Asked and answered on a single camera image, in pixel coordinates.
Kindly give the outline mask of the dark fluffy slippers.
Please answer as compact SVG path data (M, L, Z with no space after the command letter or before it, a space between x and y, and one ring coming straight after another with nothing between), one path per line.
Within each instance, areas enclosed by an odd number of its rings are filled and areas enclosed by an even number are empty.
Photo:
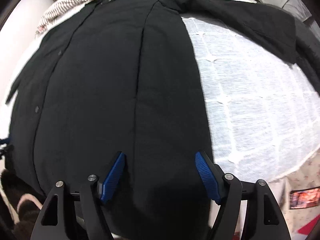
M18 215L18 222L15 223L8 205L1 198L1 239L31 239L46 198L6 169L1 173L1 186L9 204Z

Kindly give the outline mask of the black button-up jacket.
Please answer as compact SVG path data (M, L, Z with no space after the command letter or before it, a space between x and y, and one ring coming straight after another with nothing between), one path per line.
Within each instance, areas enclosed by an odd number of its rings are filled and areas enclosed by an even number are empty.
M127 157L107 212L130 238L160 229L203 239L209 200L195 154L212 155L200 65L182 14L221 20L319 84L319 41L287 12L230 0L96 0L43 39L11 88L6 168L41 196L77 190L112 154Z

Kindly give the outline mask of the light grey grid bedspread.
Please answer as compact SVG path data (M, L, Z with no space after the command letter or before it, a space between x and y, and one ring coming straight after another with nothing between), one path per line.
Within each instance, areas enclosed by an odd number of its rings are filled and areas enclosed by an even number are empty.
M1 29L1 138L9 131L11 84L39 47L36 26L52 3L21 0ZM302 70L221 21L182 17L200 68L215 161L252 182L300 169L319 149L319 95Z

